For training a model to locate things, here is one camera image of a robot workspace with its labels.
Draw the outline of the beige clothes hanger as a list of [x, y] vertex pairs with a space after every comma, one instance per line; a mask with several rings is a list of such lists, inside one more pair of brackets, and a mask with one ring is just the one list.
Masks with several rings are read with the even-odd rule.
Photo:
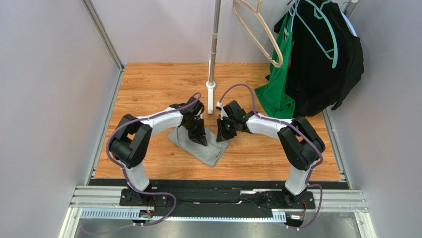
[[[272, 30], [261, 14], [262, 1], [255, 0], [255, 6], [253, 6], [247, 0], [233, 0], [232, 6], [235, 17], [258, 49], [274, 67], [281, 68], [284, 64], [284, 56]], [[250, 21], [243, 17], [242, 9], [248, 11], [253, 19], [258, 22], [253, 24], [252, 28], [250, 27], [250, 24], [248, 24]], [[273, 56], [273, 53], [271, 53], [263, 44], [264, 35], [266, 35], [268, 41], [273, 46], [275, 56]]]

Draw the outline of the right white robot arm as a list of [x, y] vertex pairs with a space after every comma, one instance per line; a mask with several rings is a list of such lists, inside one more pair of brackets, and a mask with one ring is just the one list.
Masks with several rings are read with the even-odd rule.
[[246, 112], [237, 101], [216, 106], [217, 142], [234, 138], [237, 133], [261, 134], [279, 139], [291, 164], [289, 177], [282, 189], [287, 204], [299, 202], [307, 190], [312, 169], [321, 158], [326, 146], [306, 118], [277, 119], [254, 111]]

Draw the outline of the green shirt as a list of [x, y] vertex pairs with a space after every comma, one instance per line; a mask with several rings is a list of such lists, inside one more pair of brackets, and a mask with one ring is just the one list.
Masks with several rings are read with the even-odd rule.
[[276, 42], [283, 56], [283, 65], [279, 68], [271, 65], [268, 83], [255, 89], [255, 94], [264, 111], [278, 119], [293, 117], [295, 100], [285, 92], [289, 60], [292, 52], [291, 16], [285, 15], [278, 25], [279, 32]]

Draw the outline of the grey cloth napkin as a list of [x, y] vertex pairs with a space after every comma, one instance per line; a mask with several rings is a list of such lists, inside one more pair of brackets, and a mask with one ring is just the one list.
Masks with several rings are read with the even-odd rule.
[[207, 145], [200, 145], [188, 139], [188, 131], [184, 127], [175, 128], [167, 138], [180, 149], [186, 151], [209, 167], [215, 167], [229, 146], [228, 141], [217, 142], [217, 135], [205, 128]]

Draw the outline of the metal stand pole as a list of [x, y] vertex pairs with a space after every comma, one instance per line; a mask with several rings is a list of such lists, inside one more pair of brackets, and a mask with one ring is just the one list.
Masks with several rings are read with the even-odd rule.
[[214, 9], [214, 21], [213, 21], [213, 31], [212, 31], [212, 41], [211, 41], [211, 56], [209, 60], [208, 81], [206, 83], [206, 86], [208, 88], [214, 88], [216, 86], [216, 83], [214, 81], [214, 72], [215, 72], [215, 62], [216, 62], [216, 53], [217, 53], [220, 10], [221, 10], [221, 0], [216, 0], [215, 9]]

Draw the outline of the black shirt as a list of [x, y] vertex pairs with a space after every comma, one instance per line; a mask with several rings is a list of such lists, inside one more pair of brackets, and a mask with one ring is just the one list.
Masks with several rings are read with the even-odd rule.
[[[306, 20], [312, 19], [311, 8], [303, 1], [299, 4], [299, 13]], [[295, 20], [299, 25], [293, 32], [285, 89], [287, 95], [295, 100], [293, 117], [314, 116], [327, 107], [337, 109], [360, 81], [364, 72], [360, 38], [350, 31], [338, 4], [331, 2], [324, 7], [324, 12], [329, 17], [337, 37], [338, 66], [331, 68], [331, 61], [326, 58], [299, 20]], [[281, 20], [274, 27], [277, 36]]]

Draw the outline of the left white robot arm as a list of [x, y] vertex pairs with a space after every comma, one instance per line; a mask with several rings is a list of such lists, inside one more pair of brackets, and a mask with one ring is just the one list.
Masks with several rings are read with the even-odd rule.
[[142, 195], [152, 195], [145, 190], [150, 185], [143, 160], [150, 138], [170, 128], [183, 127], [190, 142], [207, 146], [200, 93], [195, 93], [186, 103], [172, 104], [163, 111], [135, 117], [126, 114], [106, 143], [108, 158], [123, 171], [128, 187]]

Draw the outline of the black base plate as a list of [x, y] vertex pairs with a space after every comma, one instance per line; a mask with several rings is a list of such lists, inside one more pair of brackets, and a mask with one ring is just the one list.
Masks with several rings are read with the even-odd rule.
[[269, 218], [273, 209], [302, 214], [318, 207], [310, 191], [287, 194], [283, 181], [152, 179], [142, 195], [123, 178], [94, 178], [89, 186], [118, 186], [118, 205], [155, 217]]

